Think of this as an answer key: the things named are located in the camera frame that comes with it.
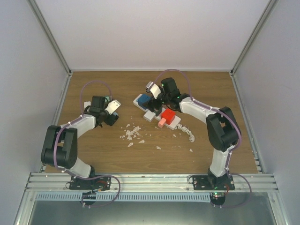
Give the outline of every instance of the metal extrusion bar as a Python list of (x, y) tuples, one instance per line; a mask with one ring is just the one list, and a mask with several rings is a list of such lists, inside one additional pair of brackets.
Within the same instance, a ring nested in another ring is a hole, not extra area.
[(14, 225), (28, 225), (34, 208), (36, 192), (24, 192)]
[(243, 58), (245, 57), (246, 53), (248, 52), (249, 48), (251, 47), (252, 43), (255, 41), (259, 31), (262, 29), (264, 23), (267, 21), (269, 15), (271, 14), (275, 4), (278, 2), (278, 0), (270, 0), (264, 9), (262, 16), (260, 17), (259, 21), (257, 22), (254, 30), (252, 31), (246, 45), (244, 46), (241, 54), (238, 57), (238, 60), (235, 62), (232, 73), (234, 74), (238, 67), (240, 66), (240, 63), (242, 62)]
[(66, 99), (66, 94), (67, 94), (67, 91), (68, 91), (68, 88), (69, 88), (69, 85), (70, 85), (72, 74), (73, 74), (73, 72), (71, 72), (70, 76), (66, 77), (64, 86), (63, 86), (62, 91), (61, 91), (59, 103), (58, 103), (58, 106), (57, 106), (57, 109), (56, 109), (56, 112), (55, 112), (55, 115), (54, 115), (54, 118), (53, 118), (53, 122), (52, 122), (53, 125), (57, 125), (58, 121), (60, 119), (60, 113), (61, 113), (62, 107), (63, 107), (65, 99)]
[(281, 202), (281, 197), (279, 193), (268, 193), (269, 201), (272, 207), (273, 215), (278, 225), (290, 224), (288, 221), (288, 217)]
[(245, 122), (245, 125), (246, 125), (246, 129), (247, 129), (247, 133), (248, 133), (248, 136), (249, 136), (249, 139), (250, 139), (250, 144), (251, 144), (251, 147), (252, 147), (252, 150), (253, 150), (254, 157), (257, 158), (257, 160), (259, 161), (259, 166), (261, 168), (261, 172), (264, 172), (263, 161), (262, 161), (262, 158), (260, 157), (260, 152), (259, 152), (259, 149), (257, 147), (256, 141), (255, 141), (255, 138), (254, 138), (254, 135), (253, 135), (253, 132), (252, 132), (252, 128), (250, 126), (250, 122), (249, 122), (249, 119), (248, 119), (248, 116), (247, 116), (247, 113), (246, 113), (246, 109), (245, 109), (244, 103), (243, 103), (241, 95), (240, 95), (240, 89), (238, 87), (238, 84), (236, 83), (235, 77), (232, 76), (231, 73), (229, 73), (229, 75), (231, 77), (231, 80), (232, 80), (232, 83), (233, 83), (233, 86), (234, 86), (234, 90), (235, 90), (236, 96), (238, 98), (238, 102), (239, 102), (239, 105), (240, 105), (240, 110), (241, 110), (243, 118), (244, 118), (244, 122)]
[[(190, 174), (114, 174), (121, 182), (122, 192), (127, 193), (209, 193), (211, 191), (194, 191), (188, 182)], [(277, 192), (278, 188), (271, 174), (244, 174), (250, 182), (253, 192)], [(65, 187), (71, 180), (63, 173), (32, 173), (27, 183), (26, 191), (66, 191)], [(247, 183), (240, 177), (233, 177), (235, 190), (232, 192), (249, 192)], [(118, 183), (112, 179), (111, 189), (105, 192), (118, 191)]]
[(31, 7), (31, 9), (32, 9), (32, 11), (34, 13), (34, 15), (37, 17), (37, 20), (41, 24), (41, 26), (42, 26), (42, 28), (43, 28), (46, 36), (48, 37), (48, 39), (49, 39), (52, 47), (54, 48), (56, 54), (58, 55), (58, 57), (59, 57), (62, 65), (63, 65), (63, 67), (65, 68), (67, 74), (70, 75), (71, 70), (70, 70), (70, 68), (69, 68), (69, 66), (67, 64), (67, 61), (65, 60), (64, 56), (62, 55), (61, 50), (58, 47), (58, 45), (57, 45), (57, 43), (56, 43), (56, 41), (54, 39), (54, 36), (51, 33), (51, 31), (50, 31), (50, 29), (49, 29), (49, 27), (48, 27), (48, 25), (47, 25), (47, 23), (46, 23), (46, 21), (45, 21), (45, 19), (43, 17), (43, 14), (42, 14), (40, 8), (38, 7), (36, 1), (35, 0), (27, 0), (27, 1), (28, 1), (29, 5), (30, 5), (30, 7)]

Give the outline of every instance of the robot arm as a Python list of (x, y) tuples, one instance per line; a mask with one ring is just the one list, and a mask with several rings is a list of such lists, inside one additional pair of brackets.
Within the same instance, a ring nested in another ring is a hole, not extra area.
[[(93, 167), (77, 157), (77, 139), (97, 126), (102, 127), (102, 122), (112, 126), (119, 118), (115, 111), (120, 105), (117, 100), (109, 102), (106, 97), (93, 96), (92, 102), (87, 105), (84, 115), (64, 129), (60, 135), (59, 143), (62, 143), (62, 146), (57, 146), (56, 154), (59, 168), (68, 170), (75, 176), (83, 178), (95, 176)], [(47, 129), (41, 154), (41, 160), (44, 164), (54, 166), (53, 151), (55, 139), (64, 126), (65, 124), (61, 126), (51, 125)]]
[[(161, 83), (162, 87), (153, 82), (147, 84), (146, 91), (152, 94), (152, 98), (144, 106), (153, 112), (159, 110), (162, 105), (167, 105), (170, 109), (189, 114), (207, 125), (209, 141), (213, 146), (213, 158), (208, 169), (208, 181), (212, 188), (220, 186), (228, 179), (226, 174), (228, 165), (226, 163), (229, 154), (231, 154), (230, 150), (238, 141), (236, 130), (226, 118), (212, 110), (211, 106), (204, 105), (206, 107), (202, 107), (196, 104), (188, 94), (180, 94), (172, 78), (163, 79)], [(214, 109), (225, 113), (237, 126), (230, 108)]]

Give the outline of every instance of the red block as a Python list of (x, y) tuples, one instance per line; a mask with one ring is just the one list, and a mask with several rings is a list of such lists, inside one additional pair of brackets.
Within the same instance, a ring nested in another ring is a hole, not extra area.
[(166, 109), (163, 114), (161, 115), (162, 118), (165, 118), (166, 124), (170, 125), (173, 120), (175, 119), (175, 112), (171, 109)]

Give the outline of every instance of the blue block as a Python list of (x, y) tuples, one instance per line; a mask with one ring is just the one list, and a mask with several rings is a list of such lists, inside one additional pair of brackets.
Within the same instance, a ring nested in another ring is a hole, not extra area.
[(137, 103), (139, 104), (140, 107), (142, 107), (143, 109), (147, 109), (145, 106), (143, 106), (143, 104), (145, 102), (148, 102), (151, 99), (151, 97), (149, 97), (146, 94), (142, 94), (142, 96), (139, 97), (139, 99), (137, 100)]

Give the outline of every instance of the white rope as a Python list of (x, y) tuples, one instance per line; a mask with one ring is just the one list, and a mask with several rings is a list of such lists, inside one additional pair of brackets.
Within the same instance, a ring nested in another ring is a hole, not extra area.
[(189, 141), (194, 142), (195, 141), (195, 136), (192, 134), (192, 131), (190, 131), (187, 127), (183, 126), (182, 124), (177, 124), (175, 129), (182, 130), (183, 132), (187, 133), (189, 135)]

